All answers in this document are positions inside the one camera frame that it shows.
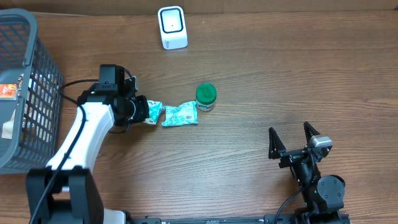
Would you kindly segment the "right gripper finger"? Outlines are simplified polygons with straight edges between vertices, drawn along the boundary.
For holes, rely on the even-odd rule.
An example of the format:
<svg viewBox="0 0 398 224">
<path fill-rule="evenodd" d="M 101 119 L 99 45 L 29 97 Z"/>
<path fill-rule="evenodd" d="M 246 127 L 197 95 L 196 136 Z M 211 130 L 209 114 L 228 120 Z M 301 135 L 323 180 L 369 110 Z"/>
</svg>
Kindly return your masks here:
<svg viewBox="0 0 398 224">
<path fill-rule="evenodd" d="M 305 136 L 308 145 L 316 145 L 320 133 L 308 122 L 303 124 Z"/>
<path fill-rule="evenodd" d="M 286 148 L 275 129 L 273 127 L 269 128 L 269 159 L 278 159 L 285 151 Z"/>
</svg>

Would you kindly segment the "teal tissue pack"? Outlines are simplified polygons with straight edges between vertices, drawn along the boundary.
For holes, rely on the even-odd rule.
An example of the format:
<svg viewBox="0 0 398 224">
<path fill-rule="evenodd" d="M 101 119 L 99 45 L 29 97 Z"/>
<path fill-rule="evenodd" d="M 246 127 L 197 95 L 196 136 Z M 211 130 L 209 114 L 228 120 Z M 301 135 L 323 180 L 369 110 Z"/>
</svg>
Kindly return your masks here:
<svg viewBox="0 0 398 224">
<path fill-rule="evenodd" d="M 149 107 L 149 117 L 145 119 L 146 124 L 156 125 L 163 110 L 163 104 L 160 101 L 147 100 Z"/>
</svg>

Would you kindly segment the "teal packet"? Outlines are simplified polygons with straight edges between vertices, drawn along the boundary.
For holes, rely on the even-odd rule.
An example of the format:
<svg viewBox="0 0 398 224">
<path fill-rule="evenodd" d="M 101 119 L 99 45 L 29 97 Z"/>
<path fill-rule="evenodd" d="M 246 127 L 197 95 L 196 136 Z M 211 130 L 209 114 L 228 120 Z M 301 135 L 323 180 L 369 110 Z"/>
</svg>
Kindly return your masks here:
<svg viewBox="0 0 398 224">
<path fill-rule="evenodd" d="M 180 106 L 164 106 L 165 121 L 163 127 L 184 126 L 198 124 L 198 111 L 196 101 L 188 101 Z"/>
</svg>

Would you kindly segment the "green lid jar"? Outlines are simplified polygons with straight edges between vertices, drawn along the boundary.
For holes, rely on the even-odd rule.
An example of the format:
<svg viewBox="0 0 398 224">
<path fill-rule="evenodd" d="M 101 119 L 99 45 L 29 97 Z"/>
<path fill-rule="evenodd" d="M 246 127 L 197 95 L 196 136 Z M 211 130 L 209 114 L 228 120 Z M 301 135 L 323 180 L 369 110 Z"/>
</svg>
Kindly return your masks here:
<svg viewBox="0 0 398 224">
<path fill-rule="evenodd" d="M 216 88 L 210 83 L 203 83 L 197 87 L 195 97 L 200 110 L 210 111 L 215 107 L 217 99 Z"/>
</svg>

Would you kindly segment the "brown white snack bag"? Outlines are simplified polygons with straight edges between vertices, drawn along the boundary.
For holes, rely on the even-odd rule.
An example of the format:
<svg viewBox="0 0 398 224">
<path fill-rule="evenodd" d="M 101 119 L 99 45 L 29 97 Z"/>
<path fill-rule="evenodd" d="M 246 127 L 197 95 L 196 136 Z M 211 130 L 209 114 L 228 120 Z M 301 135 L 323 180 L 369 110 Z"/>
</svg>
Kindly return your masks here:
<svg viewBox="0 0 398 224">
<path fill-rule="evenodd" d="M 2 133 L 1 137 L 3 139 L 12 139 L 13 127 L 14 127 L 14 120 L 15 120 L 15 112 L 13 112 L 9 121 L 6 121 L 2 126 Z"/>
</svg>

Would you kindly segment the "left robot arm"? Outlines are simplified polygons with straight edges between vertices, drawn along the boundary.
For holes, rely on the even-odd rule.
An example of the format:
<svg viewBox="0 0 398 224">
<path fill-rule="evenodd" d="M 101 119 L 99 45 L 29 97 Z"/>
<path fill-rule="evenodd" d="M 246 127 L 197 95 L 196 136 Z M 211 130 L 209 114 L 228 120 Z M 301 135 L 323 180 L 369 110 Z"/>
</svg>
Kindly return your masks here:
<svg viewBox="0 0 398 224">
<path fill-rule="evenodd" d="M 132 223 L 129 212 L 106 209 L 93 178 L 100 147 L 112 127 L 128 131 L 149 117 L 137 78 L 126 68 L 102 64 L 99 79 L 74 103 L 76 117 L 57 153 L 31 169 L 26 190 L 31 223 Z"/>
</svg>

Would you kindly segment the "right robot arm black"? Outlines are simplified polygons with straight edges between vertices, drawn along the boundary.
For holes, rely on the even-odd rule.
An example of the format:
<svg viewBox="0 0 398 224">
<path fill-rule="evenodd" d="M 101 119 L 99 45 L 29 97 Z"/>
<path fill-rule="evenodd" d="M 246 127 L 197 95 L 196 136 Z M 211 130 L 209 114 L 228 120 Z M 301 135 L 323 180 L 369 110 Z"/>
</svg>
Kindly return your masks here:
<svg viewBox="0 0 398 224">
<path fill-rule="evenodd" d="M 345 181 L 338 175 L 321 176 L 317 163 L 325 158 L 333 147 L 332 140 L 320 134 L 309 122 L 303 124 L 306 145 L 302 149 L 286 150 L 274 128 L 269 128 L 269 159 L 278 159 L 279 167 L 290 169 L 298 183 L 298 191 L 279 207 L 275 215 L 265 215 L 265 223 L 350 223 L 348 215 L 342 215 Z M 302 195 L 305 206 L 292 215 L 283 215 L 285 206 L 296 196 Z"/>
</svg>

